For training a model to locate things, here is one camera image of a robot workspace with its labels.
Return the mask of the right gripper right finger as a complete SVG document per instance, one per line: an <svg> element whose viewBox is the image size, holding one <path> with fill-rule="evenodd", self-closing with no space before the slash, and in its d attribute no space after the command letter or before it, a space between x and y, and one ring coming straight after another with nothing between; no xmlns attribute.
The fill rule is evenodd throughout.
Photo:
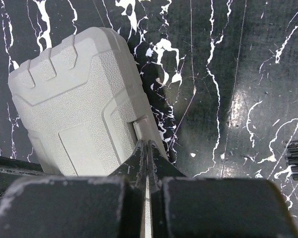
<svg viewBox="0 0 298 238"><path fill-rule="evenodd" d="M266 179L188 178L148 142L154 238L297 238L277 187Z"/></svg>

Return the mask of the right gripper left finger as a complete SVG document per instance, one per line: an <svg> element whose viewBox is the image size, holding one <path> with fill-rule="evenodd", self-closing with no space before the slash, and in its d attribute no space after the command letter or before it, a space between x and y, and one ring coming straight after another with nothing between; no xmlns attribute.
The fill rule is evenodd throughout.
<svg viewBox="0 0 298 238"><path fill-rule="evenodd" d="M0 238L141 238L147 146L106 177L31 176L0 200Z"/></svg>

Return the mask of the grey plastic tool case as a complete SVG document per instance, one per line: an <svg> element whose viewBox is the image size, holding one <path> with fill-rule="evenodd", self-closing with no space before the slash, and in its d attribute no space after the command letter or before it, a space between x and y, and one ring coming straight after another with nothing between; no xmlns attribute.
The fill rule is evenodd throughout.
<svg viewBox="0 0 298 238"><path fill-rule="evenodd" d="M90 27L22 63L8 77L44 172L105 176L138 140L165 148L126 40Z"/></svg>

